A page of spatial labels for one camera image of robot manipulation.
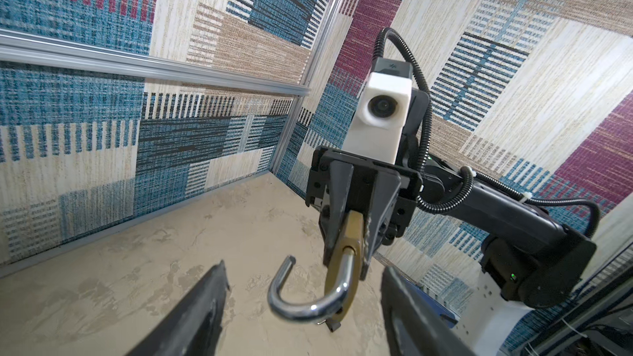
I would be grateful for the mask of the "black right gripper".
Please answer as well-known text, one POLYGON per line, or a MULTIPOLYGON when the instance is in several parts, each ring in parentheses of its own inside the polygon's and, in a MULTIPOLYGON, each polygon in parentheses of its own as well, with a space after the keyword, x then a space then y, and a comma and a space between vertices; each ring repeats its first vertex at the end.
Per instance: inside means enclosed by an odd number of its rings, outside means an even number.
POLYGON ((404 235, 422 189, 421 175, 328 146, 315 149, 306 187, 306 205, 320 210, 319 227, 325 244, 324 265, 334 254, 344 216, 364 215, 364 281, 374 252, 404 235))

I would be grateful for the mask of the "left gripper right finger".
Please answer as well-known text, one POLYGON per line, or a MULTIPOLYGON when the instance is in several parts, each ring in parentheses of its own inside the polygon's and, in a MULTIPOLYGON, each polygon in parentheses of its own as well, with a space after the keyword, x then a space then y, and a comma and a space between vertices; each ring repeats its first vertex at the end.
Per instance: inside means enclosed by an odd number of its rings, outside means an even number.
POLYGON ((473 354, 392 267, 382 273, 381 306, 390 355, 473 354))

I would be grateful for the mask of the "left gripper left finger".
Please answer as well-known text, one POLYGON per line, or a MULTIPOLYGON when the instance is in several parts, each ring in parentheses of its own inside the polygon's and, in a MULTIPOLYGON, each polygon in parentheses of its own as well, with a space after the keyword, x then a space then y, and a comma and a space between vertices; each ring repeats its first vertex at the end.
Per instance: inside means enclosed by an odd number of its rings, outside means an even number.
POLYGON ((229 283, 214 265, 129 355, 214 355, 222 333, 229 283))

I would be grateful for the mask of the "brass padlock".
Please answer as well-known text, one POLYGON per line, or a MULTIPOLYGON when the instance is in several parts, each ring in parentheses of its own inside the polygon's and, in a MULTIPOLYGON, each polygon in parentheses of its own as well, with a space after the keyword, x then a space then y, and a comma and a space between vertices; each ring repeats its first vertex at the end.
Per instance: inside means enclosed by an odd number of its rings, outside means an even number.
POLYGON ((294 323, 324 324, 331 332, 341 327, 354 300, 364 258, 364 216, 346 214, 339 238, 327 267, 324 296, 306 303, 289 303, 281 297, 285 282, 296 264, 289 255, 273 278, 267 295, 270 310, 278 318, 294 323))

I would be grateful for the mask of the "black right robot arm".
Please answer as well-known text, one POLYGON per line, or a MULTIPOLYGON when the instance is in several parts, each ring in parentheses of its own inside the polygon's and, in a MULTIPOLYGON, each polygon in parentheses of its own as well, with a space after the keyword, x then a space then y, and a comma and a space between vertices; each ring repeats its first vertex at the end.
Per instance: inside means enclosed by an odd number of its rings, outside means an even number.
POLYGON ((268 293, 277 316, 337 330, 374 253, 404 234, 415 211, 483 230, 481 270, 465 314, 451 323, 386 269, 381 308, 391 354, 495 355, 526 314, 567 299, 597 249, 598 204, 536 199, 470 166, 450 166, 430 154, 432 113, 412 51, 397 31, 382 29, 342 148, 318 146, 309 170, 305 201, 320 214, 323 296, 281 298, 295 262, 288 257, 268 293))

